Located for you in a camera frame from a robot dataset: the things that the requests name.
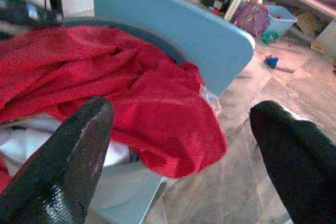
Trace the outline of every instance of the blue plastic bin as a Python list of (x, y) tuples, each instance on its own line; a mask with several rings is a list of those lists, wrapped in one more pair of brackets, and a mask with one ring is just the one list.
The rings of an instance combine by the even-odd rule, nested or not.
[(266, 31), (277, 31), (282, 36), (296, 21), (298, 21), (292, 13), (282, 6), (268, 5), (268, 9), (268, 21), (270, 22), (270, 25)]

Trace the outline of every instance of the red fabric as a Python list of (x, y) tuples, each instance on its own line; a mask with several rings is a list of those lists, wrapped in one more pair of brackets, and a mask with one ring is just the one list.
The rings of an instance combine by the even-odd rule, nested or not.
[(116, 113), (112, 139), (167, 177), (198, 173), (226, 152), (202, 84), (197, 66), (177, 66), (115, 28), (47, 28), (0, 42), (0, 122), (39, 113), (63, 121), (101, 96)]

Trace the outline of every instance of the tiled floor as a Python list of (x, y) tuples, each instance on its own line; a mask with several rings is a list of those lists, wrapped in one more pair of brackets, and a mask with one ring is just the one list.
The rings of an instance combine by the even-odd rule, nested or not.
[[(269, 54), (296, 71), (269, 69), (263, 63)], [(336, 141), (333, 61), (292, 36), (269, 46), (258, 41), (252, 61), (220, 98), (218, 118), (228, 136), (227, 155), (200, 174), (169, 180), (144, 223), (284, 223), (287, 211), (267, 176), (250, 129), (249, 109), (262, 100), (278, 101), (316, 122)]]

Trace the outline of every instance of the white fabric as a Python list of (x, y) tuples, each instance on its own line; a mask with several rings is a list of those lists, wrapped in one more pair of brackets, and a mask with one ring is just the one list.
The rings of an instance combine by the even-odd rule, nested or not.
[[(14, 123), (0, 125), (0, 153), (19, 164), (23, 164), (60, 125), (60, 121), (45, 114), (28, 116)], [(26, 129), (13, 130), (10, 128), (11, 126), (20, 126)], [(104, 167), (124, 164), (129, 161), (129, 148), (123, 144), (110, 142)]]

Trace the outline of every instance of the purple bag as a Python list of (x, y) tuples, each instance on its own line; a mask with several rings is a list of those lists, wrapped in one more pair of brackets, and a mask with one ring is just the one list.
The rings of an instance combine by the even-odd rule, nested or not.
[(268, 8), (251, 0), (247, 6), (239, 8), (234, 16), (234, 25), (259, 37), (269, 26)]

